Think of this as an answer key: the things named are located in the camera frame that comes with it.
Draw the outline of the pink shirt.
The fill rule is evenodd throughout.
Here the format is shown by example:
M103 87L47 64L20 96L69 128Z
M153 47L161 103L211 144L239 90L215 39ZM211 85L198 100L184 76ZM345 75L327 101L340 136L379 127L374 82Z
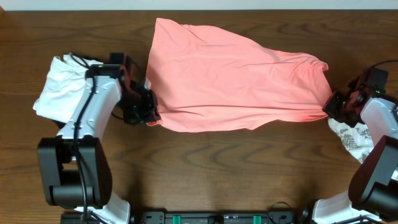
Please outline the pink shirt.
M157 97L159 125L199 133L322 119L331 95L327 69L310 54L268 49L215 26L158 18L146 77Z

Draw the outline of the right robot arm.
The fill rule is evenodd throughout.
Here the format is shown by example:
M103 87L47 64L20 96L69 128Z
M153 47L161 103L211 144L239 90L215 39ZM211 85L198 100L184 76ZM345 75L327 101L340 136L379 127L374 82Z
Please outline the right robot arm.
M377 65L352 81L349 92L334 92L323 111L350 127L365 124L375 144L347 191L317 200L303 213L306 223L386 223L397 221L397 99L385 93L388 72Z

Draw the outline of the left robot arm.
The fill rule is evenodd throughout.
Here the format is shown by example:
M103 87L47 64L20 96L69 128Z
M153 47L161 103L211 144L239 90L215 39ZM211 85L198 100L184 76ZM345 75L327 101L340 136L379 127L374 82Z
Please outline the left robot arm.
M85 90L72 117L54 138L37 147L46 202L68 210L61 223L133 223L129 202L113 192L113 179L101 139L113 109L132 126L160 120L149 81L134 81L136 63L125 53L111 53L106 64L88 65Z

